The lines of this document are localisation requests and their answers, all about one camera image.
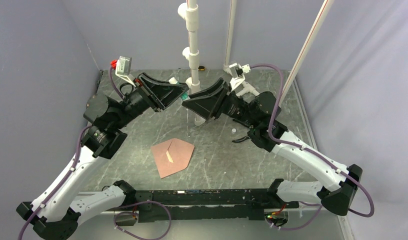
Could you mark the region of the cream paper letter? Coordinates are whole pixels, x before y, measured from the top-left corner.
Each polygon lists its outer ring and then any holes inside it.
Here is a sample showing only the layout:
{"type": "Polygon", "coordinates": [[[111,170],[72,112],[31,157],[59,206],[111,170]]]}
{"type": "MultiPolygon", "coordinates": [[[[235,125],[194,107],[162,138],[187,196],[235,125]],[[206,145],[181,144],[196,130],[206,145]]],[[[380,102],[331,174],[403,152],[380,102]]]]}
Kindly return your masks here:
{"type": "Polygon", "coordinates": [[[172,156],[171,156],[171,154],[170,154],[169,151],[166,151],[166,157],[167,157],[167,160],[168,160],[170,163],[174,163],[174,160],[173,160],[173,158],[172,158],[172,156]]]}

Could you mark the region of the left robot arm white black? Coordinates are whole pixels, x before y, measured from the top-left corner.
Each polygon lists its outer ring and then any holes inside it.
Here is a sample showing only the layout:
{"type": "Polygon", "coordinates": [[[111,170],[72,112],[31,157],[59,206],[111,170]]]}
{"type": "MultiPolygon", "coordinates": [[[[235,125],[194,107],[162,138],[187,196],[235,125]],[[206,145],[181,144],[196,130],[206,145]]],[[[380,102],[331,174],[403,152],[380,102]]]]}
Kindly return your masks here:
{"type": "Polygon", "coordinates": [[[119,150],[127,138],[124,127],[148,109],[167,109],[188,92],[189,86],[157,80],[146,73],[127,85],[131,90],[121,100],[103,93],[89,98],[83,114],[89,126],[81,130],[74,156],[43,193],[16,208],[40,238],[66,240],[78,226],[101,212],[118,207],[129,210],[135,205],[136,190],[124,180],[86,198],[77,196],[88,179],[119,150]]]}

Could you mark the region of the pink brown envelope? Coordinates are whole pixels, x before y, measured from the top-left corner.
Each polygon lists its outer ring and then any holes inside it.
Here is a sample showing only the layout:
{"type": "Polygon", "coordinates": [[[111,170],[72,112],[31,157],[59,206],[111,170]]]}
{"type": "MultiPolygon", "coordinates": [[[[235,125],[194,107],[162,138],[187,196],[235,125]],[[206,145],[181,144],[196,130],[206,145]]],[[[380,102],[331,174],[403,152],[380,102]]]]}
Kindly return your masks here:
{"type": "Polygon", "coordinates": [[[178,138],[172,138],[150,148],[158,174],[161,179],[178,173],[186,169],[192,158],[195,146],[178,138]],[[169,162],[166,156],[169,151],[173,163],[169,162]]]}

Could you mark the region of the green glue stick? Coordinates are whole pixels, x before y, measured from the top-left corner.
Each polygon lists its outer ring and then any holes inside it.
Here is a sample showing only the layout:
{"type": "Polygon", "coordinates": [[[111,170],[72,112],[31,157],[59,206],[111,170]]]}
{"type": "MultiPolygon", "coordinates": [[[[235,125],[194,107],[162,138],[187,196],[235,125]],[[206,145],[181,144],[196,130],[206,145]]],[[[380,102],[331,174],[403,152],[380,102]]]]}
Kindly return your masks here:
{"type": "Polygon", "coordinates": [[[189,96],[187,94],[183,94],[181,97],[182,101],[188,100],[189,96]]]}

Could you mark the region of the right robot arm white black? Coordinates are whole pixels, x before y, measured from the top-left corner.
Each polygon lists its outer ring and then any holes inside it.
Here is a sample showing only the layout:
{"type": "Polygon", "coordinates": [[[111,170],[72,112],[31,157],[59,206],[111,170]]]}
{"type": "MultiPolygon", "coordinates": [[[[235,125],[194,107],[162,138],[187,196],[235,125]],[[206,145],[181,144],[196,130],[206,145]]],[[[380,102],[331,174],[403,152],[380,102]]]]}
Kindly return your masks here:
{"type": "Polygon", "coordinates": [[[306,202],[322,205],[339,216],[347,215],[363,170],[356,164],[346,166],[324,156],[301,141],[284,124],[271,120],[275,102],[270,91],[247,102],[220,78],[211,87],[191,94],[182,106],[205,120],[217,119],[221,115],[230,117],[248,128],[247,137],[258,148],[291,161],[316,179],[313,182],[275,179],[267,190],[267,200],[272,207],[306,202]]]}

